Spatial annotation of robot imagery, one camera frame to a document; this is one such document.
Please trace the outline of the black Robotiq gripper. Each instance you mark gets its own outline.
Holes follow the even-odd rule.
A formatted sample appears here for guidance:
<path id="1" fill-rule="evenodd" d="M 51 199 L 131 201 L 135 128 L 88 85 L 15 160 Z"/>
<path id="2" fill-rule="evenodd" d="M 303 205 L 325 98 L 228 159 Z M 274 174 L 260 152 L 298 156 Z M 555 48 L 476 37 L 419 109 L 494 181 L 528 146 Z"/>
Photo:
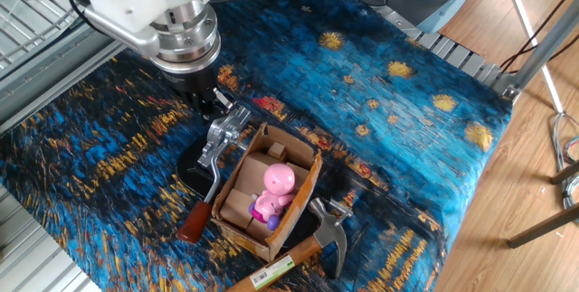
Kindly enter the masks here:
<path id="1" fill-rule="evenodd" d="M 233 108 L 232 97 L 222 93 L 217 86 L 217 76 L 212 66 L 183 74 L 164 72 L 170 87 L 178 92 L 187 93 L 187 103 L 197 114 L 204 118 L 221 118 Z M 208 99 L 202 102 L 197 94 L 211 90 Z"/>

